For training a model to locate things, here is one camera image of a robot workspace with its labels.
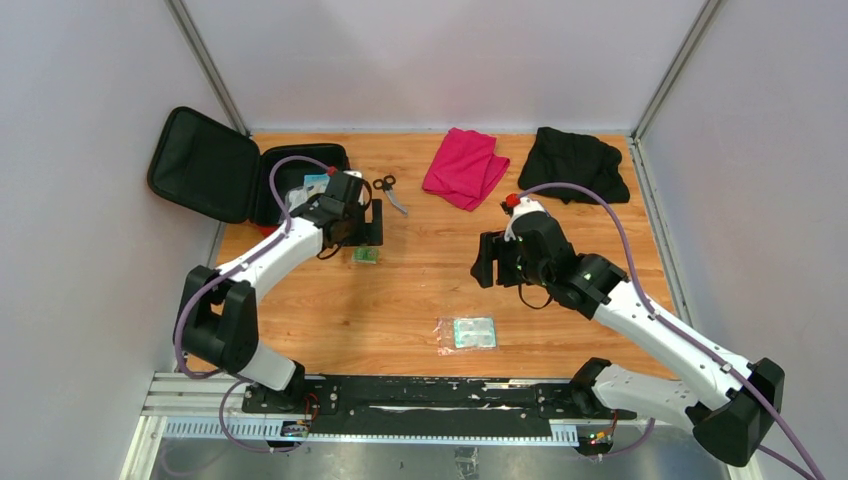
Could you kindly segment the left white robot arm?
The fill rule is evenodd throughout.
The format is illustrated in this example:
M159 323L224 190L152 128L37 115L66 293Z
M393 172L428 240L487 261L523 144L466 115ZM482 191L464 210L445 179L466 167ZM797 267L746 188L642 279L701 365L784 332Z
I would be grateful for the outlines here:
M381 245L381 224L365 219L371 194L361 172L333 172L323 193L245 254L216 269L191 270L173 334L177 356L190 354L259 384L279 411L298 411L306 400L304 367L261 341L258 306L288 274L325 251Z

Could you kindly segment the small green medicine box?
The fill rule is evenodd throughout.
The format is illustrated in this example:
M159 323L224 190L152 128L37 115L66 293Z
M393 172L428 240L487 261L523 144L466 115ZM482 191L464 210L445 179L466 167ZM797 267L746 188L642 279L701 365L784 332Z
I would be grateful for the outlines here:
M356 247L351 260L354 263L376 265L379 261L379 249L376 247Z

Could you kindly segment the clear bag of swabs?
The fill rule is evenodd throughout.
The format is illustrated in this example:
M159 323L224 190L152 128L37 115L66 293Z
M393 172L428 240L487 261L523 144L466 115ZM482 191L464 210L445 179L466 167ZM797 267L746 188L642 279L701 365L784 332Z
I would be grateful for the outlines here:
M324 191L325 186L323 185L301 186L292 189L287 193L285 200L288 212L293 215L294 211L301 206L314 204Z

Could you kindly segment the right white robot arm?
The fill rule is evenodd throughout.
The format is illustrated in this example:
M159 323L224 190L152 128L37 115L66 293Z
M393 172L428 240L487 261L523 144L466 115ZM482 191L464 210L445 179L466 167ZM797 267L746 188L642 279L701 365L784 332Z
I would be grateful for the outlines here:
M571 403L584 417L627 410L691 433L714 458L746 466L775 423L785 372L769 358L751 361L707 339L639 294L620 267L576 253L544 211L511 218L484 232L471 276L483 288L542 287L560 306L630 339L675 379L630 372L591 358L573 376Z

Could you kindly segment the black handled scissors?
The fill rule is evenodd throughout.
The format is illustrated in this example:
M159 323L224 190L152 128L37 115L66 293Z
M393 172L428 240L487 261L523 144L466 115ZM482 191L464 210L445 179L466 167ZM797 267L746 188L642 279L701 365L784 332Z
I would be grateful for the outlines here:
M384 193L390 204L399 211L404 217L408 216L408 209L399 201L394 188L396 177L394 175L385 175L382 178L376 178L372 181L372 187Z

